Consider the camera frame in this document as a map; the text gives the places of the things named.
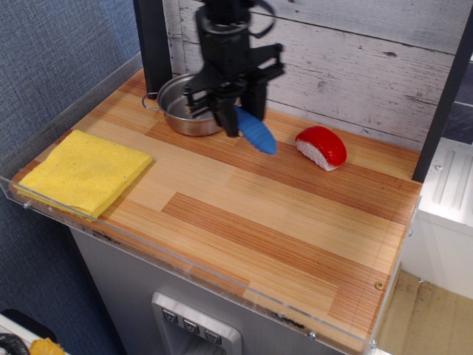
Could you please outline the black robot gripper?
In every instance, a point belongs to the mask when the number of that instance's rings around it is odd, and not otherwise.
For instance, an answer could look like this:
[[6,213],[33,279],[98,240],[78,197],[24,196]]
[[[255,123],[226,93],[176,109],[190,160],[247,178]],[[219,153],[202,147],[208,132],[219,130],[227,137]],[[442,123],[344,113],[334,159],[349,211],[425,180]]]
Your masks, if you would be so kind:
[[[270,14],[260,32],[250,29],[252,7]],[[266,36],[276,23],[266,1],[204,1],[195,13],[203,68],[184,86],[191,116],[211,111],[230,138],[239,135],[235,103],[263,121],[268,82],[284,73],[281,44],[251,47],[251,38]]]

